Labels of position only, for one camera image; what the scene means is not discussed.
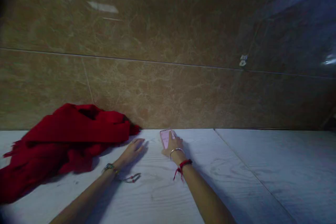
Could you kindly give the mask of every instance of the phone screen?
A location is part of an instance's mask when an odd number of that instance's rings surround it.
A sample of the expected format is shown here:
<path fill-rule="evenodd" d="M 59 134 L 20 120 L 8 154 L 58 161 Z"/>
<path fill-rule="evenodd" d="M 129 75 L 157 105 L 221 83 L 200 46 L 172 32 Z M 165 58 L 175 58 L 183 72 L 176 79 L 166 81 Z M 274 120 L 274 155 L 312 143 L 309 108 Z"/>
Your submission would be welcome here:
<path fill-rule="evenodd" d="M 171 135 L 173 139 L 175 139 L 175 135 L 172 129 L 166 129 L 163 131 L 160 131 L 161 139 L 162 139 L 162 144 L 165 149 L 168 148 L 168 142 L 169 142 L 169 132 L 171 131 Z"/>

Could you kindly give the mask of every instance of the brown tile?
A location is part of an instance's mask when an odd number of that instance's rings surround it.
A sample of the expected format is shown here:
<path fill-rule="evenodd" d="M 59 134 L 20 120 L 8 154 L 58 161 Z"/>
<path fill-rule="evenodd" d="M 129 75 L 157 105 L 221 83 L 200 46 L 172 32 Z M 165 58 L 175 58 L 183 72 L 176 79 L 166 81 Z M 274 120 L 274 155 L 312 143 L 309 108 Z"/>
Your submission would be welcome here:
<path fill-rule="evenodd" d="M 67 52 L 73 41 L 67 0 L 6 0 L 1 17 L 1 46 Z"/>
<path fill-rule="evenodd" d="M 64 103 L 92 103 L 81 59 L 0 50 L 0 129 L 29 129 Z"/>
<path fill-rule="evenodd" d="M 144 128 L 225 127 L 236 71 L 84 59 L 97 106 Z"/>
<path fill-rule="evenodd" d="M 316 129 L 330 113 L 336 81 L 244 72 L 227 120 L 236 128 Z"/>
<path fill-rule="evenodd" d="M 236 67 L 240 21 L 264 1 L 69 0 L 79 39 L 72 52 Z M 118 13 L 96 10 L 89 2 L 114 6 Z"/>

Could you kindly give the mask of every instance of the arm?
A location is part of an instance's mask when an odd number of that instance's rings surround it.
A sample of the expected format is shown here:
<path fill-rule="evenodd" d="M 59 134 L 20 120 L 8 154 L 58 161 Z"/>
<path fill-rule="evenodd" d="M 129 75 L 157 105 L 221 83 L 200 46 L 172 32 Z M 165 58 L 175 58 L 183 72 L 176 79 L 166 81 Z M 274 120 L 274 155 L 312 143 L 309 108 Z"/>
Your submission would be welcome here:
<path fill-rule="evenodd" d="M 133 140 L 118 158 L 113 163 L 117 170 L 134 160 L 136 156 L 143 150 L 142 143 L 144 139 Z M 97 203 L 97 200 L 111 184 L 116 176 L 114 170 L 108 169 L 100 175 L 88 188 L 85 189 L 74 201 L 70 203 L 62 212 L 60 212 L 50 223 L 65 224 L 65 223 L 84 223 L 91 210 Z"/>
<path fill-rule="evenodd" d="M 173 139 L 171 135 L 170 132 L 168 148 L 162 151 L 168 157 L 172 150 L 183 149 L 182 140 L 178 137 Z M 176 165 L 187 160 L 185 154 L 180 150 L 174 151 L 171 156 Z M 191 164 L 183 166 L 183 176 L 205 223 L 235 223 L 221 199 Z"/>

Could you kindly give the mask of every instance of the bracelet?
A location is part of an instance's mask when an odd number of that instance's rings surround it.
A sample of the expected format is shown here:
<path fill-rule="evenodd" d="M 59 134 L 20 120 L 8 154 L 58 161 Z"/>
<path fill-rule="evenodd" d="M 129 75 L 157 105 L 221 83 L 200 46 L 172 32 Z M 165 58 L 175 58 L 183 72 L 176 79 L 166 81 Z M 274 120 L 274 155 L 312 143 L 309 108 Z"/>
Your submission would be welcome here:
<path fill-rule="evenodd" d="M 114 165 L 111 163 L 108 163 L 107 165 L 105 165 L 104 169 L 101 172 L 104 173 L 104 171 L 109 170 L 109 169 L 112 169 L 116 175 L 119 173 L 119 170 L 116 167 L 114 167 Z"/>
<path fill-rule="evenodd" d="M 177 150 L 178 150 L 178 151 L 182 151 L 183 154 L 185 154 L 184 151 L 183 151 L 181 148 L 176 148 L 176 149 L 174 149 L 174 150 L 172 150 L 172 151 L 170 152 L 170 154 L 169 154 L 169 158 L 170 158 L 170 160 L 172 159 L 172 157 L 171 157 L 171 156 L 172 156 L 172 153 L 173 153 L 174 151 L 177 151 Z"/>
<path fill-rule="evenodd" d="M 175 177 L 176 177 L 176 173 L 179 172 L 181 173 L 181 180 L 183 182 L 183 166 L 185 165 L 191 165 L 193 162 L 191 161 L 191 159 L 188 159 L 188 160 L 184 160 L 182 163 L 180 163 L 180 165 L 177 167 L 176 171 L 175 171 L 175 176 L 174 176 L 174 179 L 175 180 Z"/>

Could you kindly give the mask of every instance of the wrist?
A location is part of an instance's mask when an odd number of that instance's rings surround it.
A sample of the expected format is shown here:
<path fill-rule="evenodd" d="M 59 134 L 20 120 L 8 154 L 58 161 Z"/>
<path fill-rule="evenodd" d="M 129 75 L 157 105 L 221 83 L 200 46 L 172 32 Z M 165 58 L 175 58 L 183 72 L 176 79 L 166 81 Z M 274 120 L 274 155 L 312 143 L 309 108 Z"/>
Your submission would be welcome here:
<path fill-rule="evenodd" d="M 174 161 L 174 163 L 178 166 L 180 163 L 182 163 L 184 160 L 186 160 L 185 154 L 180 150 L 175 150 L 171 154 L 171 159 Z"/>
<path fill-rule="evenodd" d="M 114 163 L 113 166 L 117 170 L 121 170 L 125 166 L 125 162 L 123 160 L 117 159 Z"/>

